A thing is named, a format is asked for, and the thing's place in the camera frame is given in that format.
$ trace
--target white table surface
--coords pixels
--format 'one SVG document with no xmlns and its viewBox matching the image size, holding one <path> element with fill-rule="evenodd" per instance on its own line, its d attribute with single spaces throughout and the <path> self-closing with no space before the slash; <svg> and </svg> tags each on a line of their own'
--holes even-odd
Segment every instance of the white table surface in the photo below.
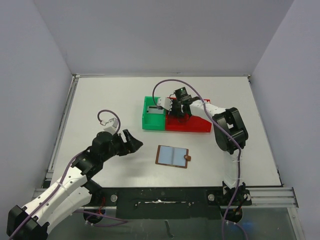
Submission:
<svg viewBox="0 0 320 240">
<path fill-rule="evenodd" d="M 67 162 L 92 144 L 102 131 L 97 120 L 101 109 L 116 112 L 121 129 L 128 129 L 143 146 L 136 153 L 115 156 L 93 177 L 102 187 L 208 187 L 221 186 L 223 152 L 211 133 L 146 131 L 142 129 L 144 97 L 151 96 L 156 83 L 169 77 L 80 78 L 67 119 L 52 181 L 63 173 Z M 238 108 L 249 139 L 243 153 L 241 172 L 247 186 L 279 186 L 280 177 L 246 77 L 179 77 L 205 99 L 224 108 Z M 155 96 L 167 97 L 182 83 L 161 84 Z M 188 93 L 195 94 L 187 87 Z M 113 116 L 103 113 L 101 118 Z M 158 145 L 189 149 L 191 162 L 178 168 L 155 164 Z"/>
</svg>

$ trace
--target green and red box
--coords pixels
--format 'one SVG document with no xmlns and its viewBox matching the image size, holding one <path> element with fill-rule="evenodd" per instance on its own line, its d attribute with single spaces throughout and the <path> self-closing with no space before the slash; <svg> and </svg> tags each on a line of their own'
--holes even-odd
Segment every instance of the green and red box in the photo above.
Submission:
<svg viewBox="0 0 320 240">
<path fill-rule="evenodd" d="M 144 106 L 142 113 L 142 129 L 154 131 L 174 131 L 174 132 L 192 132 L 192 133 L 210 133 L 212 123 L 198 116 L 185 115 L 184 118 L 177 118 L 169 115 L 167 110 L 162 114 L 148 112 L 149 107 L 155 107 L 152 96 L 144 97 Z"/>
</svg>

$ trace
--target cable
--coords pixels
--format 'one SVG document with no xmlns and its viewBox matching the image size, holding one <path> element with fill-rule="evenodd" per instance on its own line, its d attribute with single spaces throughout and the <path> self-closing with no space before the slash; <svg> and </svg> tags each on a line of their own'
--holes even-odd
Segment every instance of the cable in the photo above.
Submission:
<svg viewBox="0 0 320 240">
<path fill-rule="evenodd" d="M 117 134 L 119 132 L 119 130 L 120 130 L 120 127 L 121 127 L 121 121 L 120 121 L 120 118 L 118 117 L 118 115 L 114 111 L 111 111 L 111 110 L 108 110 L 108 109 L 103 109 L 103 110 L 99 111 L 98 114 L 97 114 L 97 118 L 98 118 L 98 121 L 99 121 L 100 124 L 102 122 L 102 120 L 100 119 L 100 114 L 101 113 L 111 113 L 116 117 L 116 119 L 118 120 L 119 124 L 118 124 L 118 128 L 116 129 L 114 134 Z"/>
<path fill-rule="evenodd" d="M 113 111 L 111 111 L 111 110 L 103 109 L 103 110 L 99 111 L 98 114 L 97 114 L 97 118 L 98 118 L 98 120 L 99 120 L 100 123 L 102 122 L 102 120 L 100 119 L 100 114 L 101 114 L 101 113 L 104 113 L 104 112 L 111 113 L 111 114 L 113 114 L 113 115 L 117 118 L 119 124 L 118 124 L 117 130 L 116 130 L 115 133 L 114 133 L 114 134 L 117 134 L 117 133 L 119 132 L 120 126 L 121 126 L 120 118 L 118 117 L 118 115 L 117 115 L 115 112 L 113 112 Z M 52 191 L 52 193 L 51 193 L 39 206 L 37 206 L 37 207 L 20 223 L 20 225 L 13 231 L 13 233 L 11 234 L 11 236 L 9 237 L 8 240 L 13 240 L 14 237 L 15 237 L 15 235 L 16 235 L 16 234 L 20 231 L 20 229 L 32 218 L 32 216 L 33 216 L 34 214 L 36 214 L 36 212 L 39 211 L 39 210 L 57 193 L 57 191 L 58 191 L 59 188 L 61 187 L 62 183 L 64 182 L 64 180 L 65 180 L 65 178 L 66 178 L 66 176 L 67 176 L 68 170 L 69 170 L 71 164 L 73 163 L 73 161 L 74 161 L 80 154 L 86 152 L 89 148 L 90 148 L 90 147 L 88 147 L 86 150 L 84 150 L 84 151 L 82 151 L 82 152 L 79 152 L 77 155 L 75 155 L 73 158 L 71 158 L 71 160 L 70 160 L 69 163 L 67 164 L 67 166 L 66 166 L 66 168 L 65 168 L 65 170 L 64 170 L 64 172 L 63 172 L 63 174 L 62 174 L 62 177 L 61 177 L 61 179 L 60 179 L 60 181 L 59 181 L 60 184 L 58 184 L 58 185 L 56 186 L 56 188 Z"/>
<path fill-rule="evenodd" d="M 105 206 L 105 204 L 106 204 L 106 198 L 103 197 L 103 198 L 102 198 L 102 203 L 101 203 L 100 207 L 98 208 L 98 210 L 96 211 L 97 214 L 101 214 L 101 215 L 102 215 L 101 209 Z M 90 214 L 85 220 L 88 221 L 92 216 L 93 216 L 93 215 Z"/>
<path fill-rule="evenodd" d="M 195 94 L 200 98 L 201 102 L 203 102 L 203 109 L 204 109 L 204 112 L 206 114 L 206 116 L 210 119 L 210 121 L 213 123 L 213 125 L 215 125 L 221 132 L 223 132 L 233 143 L 234 145 L 239 149 L 239 153 L 238 153 L 238 156 L 237 156 L 237 167 L 238 167 L 238 176 L 237 176 L 237 181 L 236 181 L 236 186 L 235 186 L 235 190 L 234 190 L 234 193 L 231 197 L 231 200 L 224 212 L 224 215 L 223 215 L 223 218 L 222 218 L 222 225 L 221 225 L 221 232 L 222 232 L 222 239 L 224 240 L 225 239 L 225 220 L 226 220 L 226 216 L 227 216 L 227 212 L 229 211 L 230 209 L 230 206 L 232 204 L 232 202 L 234 201 L 235 197 L 236 197 L 236 194 L 237 194 L 237 191 L 238 191 L 238 188 L 239 188 L 239 185 L 240 185 L 240 176 L 241 176 L 241 167 L 240 167 L 240 157 L 241 157 L 241 152 L 242 152 L 242 149 L 240 147 L 240 145 L 237 143 L 237 141 L 228 133 L 226 132 L 221 126 L 219 126 L 219 124 L 217 124 L 212 118 L 211 116 L 209 115 L 208 111 L 207 111 L 207 108 L 206 108 L 206 102 L 205 100 L 201 97 L 201 95 L 199 94 L 199 92 L 193 87 L 191 86 L 189 83 L 185 82 L 185 81 L 182 81 L 182 80 L 179 80 L 179 79 L 166 79 L 166 80 L 162 80 L 160 82 L 158 82 L 153 90 L 152 90 L 152 99 L 153 99 L 153 102 L 154 104 L 157 106 L 156 104 L 156 101 L 155 101 L 155 91 L 156 91 L 156 88 L 162 84 L 162 83 L 165 83 L 165 82 L 179 82 L 179 83 L 182 83 L 182 84 L 185 84 L 187 85 L 189 88 L 191 88 Z"/>
<path fill-rule="evenodd" d="M 119 221 L 119 223 L 113 223 L 113 224 L 93 224 L 93 226 L 95 226 L 95 227 L 106 228 L 106 227 L 114 227 L 114 226 L 119 226 L 119 225 L 128 223 L 128 221 L 124 220 L 124 219 L 120 219 L 120 218 L 116 218 L 116 217 L 112 217 L 112 216 L 101 215 L 101 214 L 90 212 L 90 211 L 76 210 L 76 211 L 74 211 L 74 213 L 90 214 L 92 216 L 97 216 L 97 217 L 101 217 L 101 218 Z"/>
<path fill-rule="evenodd" d="M 229 223 L 232 223 L 232 224 L 236 225 L 238 228 L 240 228 L 242 230 L 243 234 L 244 234 L 245 239 L 249 240 L 248 234 L 247 234 L 247 232 L 246 232 L 246 230 L 244 229 L 243 226 L 241 226 L 240 224 L 238 224 L 237 222 L 234 222 L 234 221 L 229 221 Z"/>
<path fill-rule="evenodd" d="M 36 214 L 36 212 L 41 209 L 55 194 L 56 192 L 59 190 L 59 188 L 61 187 L 62 183 L 64 182 L 66 176 L 67 176 L 67 173 L 68 173 L 68 170 L 71 166 L 71 164 L 73 163 L 73 161 L 80 155 L 82 154 L 83 152 L 87 151 L 89 149 L 89 147 L 78 153 L 77 155 L 75 155 L 73 158 L 71 158 L 71 160 L 69 161 L 69 163 L 67 164 L 67 167 L 65 168 L 64 172 L 63 172 L 63 175 L 59 181 L 60 184 L 58 184 L 56 186 L 56 188 L 52 191 L 52 193 L 39 205 L 37 206 L 22 222 L 21 224 L 13 231 L 13 233 L 11 234 L 11 236 L 9 237 L 8 240 L 13 240 L 14 239 L 14 236 L 17 234 L 17 232 L 20 231 L 20 229 L 31 219 L 31 217 Z"/>
</svg>

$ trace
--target white connector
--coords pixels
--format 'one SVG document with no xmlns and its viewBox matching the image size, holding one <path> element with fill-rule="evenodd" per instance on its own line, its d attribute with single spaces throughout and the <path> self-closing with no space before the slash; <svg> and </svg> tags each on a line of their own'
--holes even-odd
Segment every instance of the white connector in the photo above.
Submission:
<svg viewBox="0 0 320 240">
<path fill-rule="evenodd" d="M 172 100 L 168 97 L 159 97 L 156 105 L 163 107 L 164 109 L 166 109 L 168 111 L 171 111 Z"/>
<path fill-rule="evenodd" d="M 100 122 L 100 124 L 103 126 L 103 130 L 105 132 L 111 133 L 113 135 L 113 134 L 115 134 L 115 132 L 118 128 L 119 122 L 118 122 L 118 119 L 116 119 L 114 117 L 114 118 L 109 119 L 109 121 L 102 120 Z"/>
</svg>

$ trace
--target red box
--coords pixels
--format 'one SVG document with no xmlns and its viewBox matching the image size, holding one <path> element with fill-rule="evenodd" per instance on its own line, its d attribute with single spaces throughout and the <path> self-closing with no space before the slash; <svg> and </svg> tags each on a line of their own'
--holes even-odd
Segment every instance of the red box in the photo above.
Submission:
<svg viewBox="0 0 320 240">
<path fill-rule="evenodd" d="M 210 133 L 212 122 L 204 120 L 198 116 L 191 116 L 186 114 L 184 118 L 177 118 L 169 114 L 165 115 L 165 130 L 175 132 L 192 132 L 192 133 Z"/>
</svg>

